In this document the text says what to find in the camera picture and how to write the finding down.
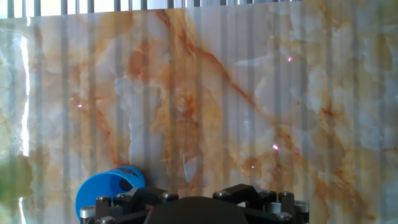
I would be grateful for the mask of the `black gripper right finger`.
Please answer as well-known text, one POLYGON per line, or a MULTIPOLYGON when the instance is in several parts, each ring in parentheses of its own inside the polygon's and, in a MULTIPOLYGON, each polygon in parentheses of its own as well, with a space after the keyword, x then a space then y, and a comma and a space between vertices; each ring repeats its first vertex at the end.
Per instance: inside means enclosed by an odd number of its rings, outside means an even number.
POLYGON ((213 193, 215 200, 233 204, 227 209, 233 215, 241 215, 243 220, 234 218, 234 223, 248 224, 308 224, 310 209, 307 202, 296 200, 292 192, 262 190, 253 186, 238 184, 213 193))

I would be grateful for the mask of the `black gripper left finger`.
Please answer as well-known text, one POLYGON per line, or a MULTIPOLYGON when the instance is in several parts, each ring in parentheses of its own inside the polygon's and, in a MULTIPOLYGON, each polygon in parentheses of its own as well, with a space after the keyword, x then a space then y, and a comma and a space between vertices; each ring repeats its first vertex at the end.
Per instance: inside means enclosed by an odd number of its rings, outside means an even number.
POLYGON ((144 223, 150 209, 178 199, 175 192, 156 187, 132 188, 112 197, 100 195, 94 204, 80 208, 80 224, 144 223))

